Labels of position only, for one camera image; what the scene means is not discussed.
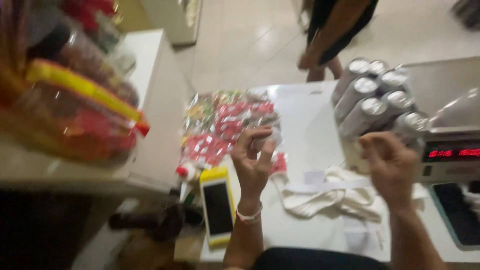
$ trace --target leg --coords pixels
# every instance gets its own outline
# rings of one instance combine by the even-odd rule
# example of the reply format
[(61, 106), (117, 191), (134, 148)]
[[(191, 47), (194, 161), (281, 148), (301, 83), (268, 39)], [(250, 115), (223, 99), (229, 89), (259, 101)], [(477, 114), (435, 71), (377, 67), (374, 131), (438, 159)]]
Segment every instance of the leg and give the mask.
[(338, 80), (343, 73), (342, 64), (340, 63), (340, 59), (338, 59), (338, 55), (328, 61), (327, 66), (332, 71), (333, 77)]
[(325, 79), (325, 67), (325, 65), (322, 65), (310, 69), (307, 76), (307, 83), (323, 81)]

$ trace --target red cap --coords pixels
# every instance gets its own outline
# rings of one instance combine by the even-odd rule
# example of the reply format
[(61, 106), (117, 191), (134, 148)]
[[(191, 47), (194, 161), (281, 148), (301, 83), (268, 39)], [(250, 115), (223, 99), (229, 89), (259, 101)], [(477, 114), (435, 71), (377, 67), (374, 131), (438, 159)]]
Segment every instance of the red cap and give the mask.
[(175, 172), (181, 177), (186, 177), (188, 175), (188, 169), (182, 166), (177, 167)]

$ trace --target phone screen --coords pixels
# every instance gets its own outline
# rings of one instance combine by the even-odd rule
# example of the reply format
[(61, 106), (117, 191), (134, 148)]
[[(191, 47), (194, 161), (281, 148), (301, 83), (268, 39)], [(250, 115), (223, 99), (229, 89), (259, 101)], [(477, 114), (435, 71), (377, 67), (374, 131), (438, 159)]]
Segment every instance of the phone screen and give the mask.
[(462, 245), (480, 245), (480, 221), (464, 202), (460, 187), (455, 183), (436, 184), (433, 189)]
[(228, 201), (227, 183), (204, 185), (203, 190), (210, 235), (231, 232), (233, 221), (230, 202)]

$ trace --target bracelet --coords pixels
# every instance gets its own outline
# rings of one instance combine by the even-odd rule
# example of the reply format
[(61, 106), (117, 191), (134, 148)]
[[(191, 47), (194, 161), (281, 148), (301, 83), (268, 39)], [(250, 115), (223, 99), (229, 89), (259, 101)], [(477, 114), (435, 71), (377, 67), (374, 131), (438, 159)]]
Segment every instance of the bracelet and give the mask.
[(240, 219), (241, 222), (247, 225), (252, 225), (260, 221), (260, 219), (258, 219), (257, 217), (258, 215), (260, 215), (260, 212), (262, 211), (263, 208), (264, 206), (262, 205), (262, 202), (260, 202), (260, 209), (258, 209), (258, 211), (252, 216), (244, 216), (239, 213), (238, 209), (235, 211), (235, 213), (237, 214), (237, 217)]

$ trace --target hand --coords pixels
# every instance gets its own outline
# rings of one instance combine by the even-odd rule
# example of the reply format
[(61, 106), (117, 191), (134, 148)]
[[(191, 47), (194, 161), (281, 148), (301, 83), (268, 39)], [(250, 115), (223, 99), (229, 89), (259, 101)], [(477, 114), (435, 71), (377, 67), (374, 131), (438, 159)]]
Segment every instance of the hand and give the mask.
[(372, 183), (390, 211), (412, 209), (412, 185), (418, 155), (391, 132), (368, 133), (359, 139)]
[(252, 141), (265, 138), (272, 134), (270, 126), (260, 126), (255, 129), (244, 130), (233, 149), (231, 156), (240, 182), (240, 201), (258, 203), (268, 181), (272, 168), (272, 155), (275, 150), (275, 141), (268, 139), (262, 147), (262, 153), (257, 160), (258, 152), (252, 148)]
[(307, 48), (305, 52), (300, 57), (298, 68), (300, 70), (309, 70), (318, 65), (318, 60), (320, 59), (320, 54), (311, 48)]

